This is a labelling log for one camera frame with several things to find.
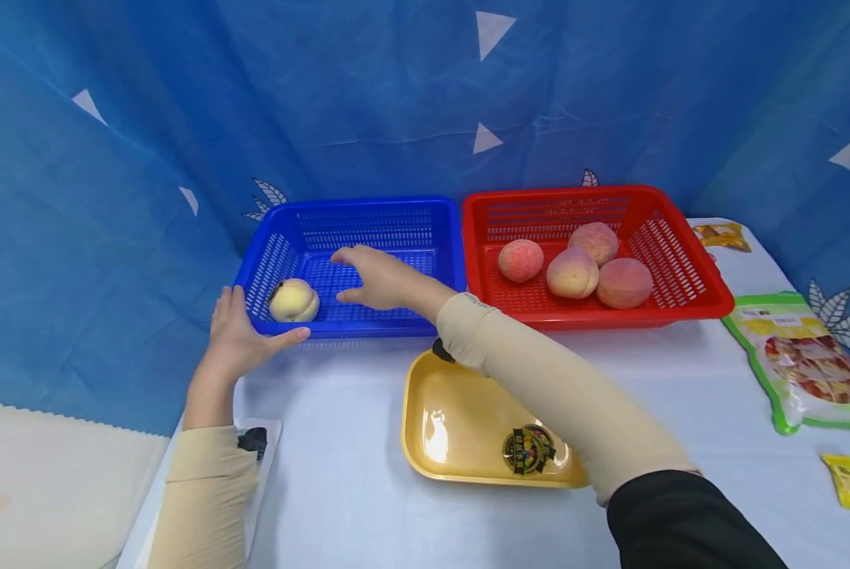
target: plastic tray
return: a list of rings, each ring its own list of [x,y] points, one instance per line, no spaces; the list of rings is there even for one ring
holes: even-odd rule
[[[329,200],[278,205],[260,223],[235,284],[246,292],[255,329],[268,335],[309,326],[312,337],[430,336],[435,328],[407,310],[373,311],[337,302],[361,286],[352,267],[330,263],[337,248],[359,243],[393,253],[456,290],[466,288],[460,215],[447,198]],[[321,298],[307,324],[275,322],[269,298],[283,279],[298,277]]]
[[[611,309],[595,295],[552,295],[545,269],[574,229],[601,221],[621,240],[618,257],[634,257],[653,274],[653,294],[632,310]],[[545,267],[517,284],[498,271],[498,253],[532,239]],[[681,211],[649,186],[565,187],[473,194],[463,203],[463,246],[469,290],[538,330],[652,328],[685,319],[722,318],[735,300]]]
[[[401,442],[409,465],[424,476],[463,483],[580,488],[589,484],[577,455],[548,431],[555,449],[521,473],[505,458],[514,430],[541,426],[492,378],[432,352],[409,367]]]

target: pink peach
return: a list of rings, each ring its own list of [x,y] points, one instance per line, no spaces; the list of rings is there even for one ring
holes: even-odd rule
[[[498,269],[513,282],[526,282],[539,274],[545,253],[534,241],[510,241],[498,254]]]
[[[582,247],[568,247],[551,260],[545,279],[551,294],[585,299],[599,282],[599,267]]]
[[[653,292],[653,275],[635,258],[617,258],[599,270],[596,295],[612,309],[634,309]]]
[[[618,254],[618,236],[610,227],[595,221],[582,225],[570,234],[568,247],[583,247],[600,267]]]

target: black sleeve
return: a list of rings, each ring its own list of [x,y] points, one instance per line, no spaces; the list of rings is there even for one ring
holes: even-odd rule
[[[623,569],[787,569],[711,481],[664,471],[629,481],[608,504]]]

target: blue basket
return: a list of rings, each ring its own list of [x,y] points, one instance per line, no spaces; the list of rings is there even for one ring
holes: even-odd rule
[[[359,287],[361,280],[352,267],[330,264],[330,256],[359,243],[388,251],[455,290],[466,288],[460,214],[447,198],[288,203],[264,217],[235,277],[255,329],[275,335],[307,326],[311,337],[435,335],[434,326],[412,311],[337,302],[340,290]],[[289,277],[304,279],[321,298],[313,322],[283,324],[270,316],[270,295]]]

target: yellow tray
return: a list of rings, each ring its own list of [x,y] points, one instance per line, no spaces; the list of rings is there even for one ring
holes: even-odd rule
[[[436,480],[553,488],[589,484],[576,454],[494,379],[432,352],[409,367],[401,439],[409,465]]]

